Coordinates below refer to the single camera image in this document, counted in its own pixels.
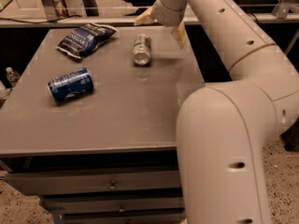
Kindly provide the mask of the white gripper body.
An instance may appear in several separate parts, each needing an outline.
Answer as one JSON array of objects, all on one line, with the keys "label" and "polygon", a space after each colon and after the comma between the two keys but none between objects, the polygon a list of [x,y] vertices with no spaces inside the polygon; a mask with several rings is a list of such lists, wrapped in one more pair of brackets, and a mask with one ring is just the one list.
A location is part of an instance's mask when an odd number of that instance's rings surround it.
[{"label": "white gripper body", "polygon": [[152,14],[157,22],[166,27],[177,26],[183,20],[186,6],[186,0],[156,0]]}]

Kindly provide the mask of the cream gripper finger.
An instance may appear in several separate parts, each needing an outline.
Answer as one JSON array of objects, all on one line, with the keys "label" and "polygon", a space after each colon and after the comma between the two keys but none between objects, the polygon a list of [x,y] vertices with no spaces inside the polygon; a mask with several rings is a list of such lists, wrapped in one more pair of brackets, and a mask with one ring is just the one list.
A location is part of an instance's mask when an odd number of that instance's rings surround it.
[{"label": "cream gripper finger", "polygon": [[139,25],[148,25],[152,24],[155,21],[155,18],[152,13],[153,7],[147,8],[143,13],[141,13],[134,22],[134,26]]},{"label": "cream gripper finger", "polygon": [[182,21],[179,25],[173,26],[171,28],[171,35],[177,42],[178,46],[183,49],[186,44],[187,34],[185,30],[185,23]]}]

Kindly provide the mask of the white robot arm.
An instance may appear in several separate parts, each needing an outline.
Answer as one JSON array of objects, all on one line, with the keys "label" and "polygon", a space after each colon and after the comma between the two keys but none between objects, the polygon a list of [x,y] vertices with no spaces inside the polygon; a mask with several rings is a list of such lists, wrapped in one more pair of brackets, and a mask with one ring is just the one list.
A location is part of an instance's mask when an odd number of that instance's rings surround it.
[{"label": "white robot arm", "polygon": [[233,0],[156,0],[136,19],[184,42],[191,8],[231,76],[182,104],[178,166],[188,224],[271,224],[263,146],[298,118],[299,74]]}]

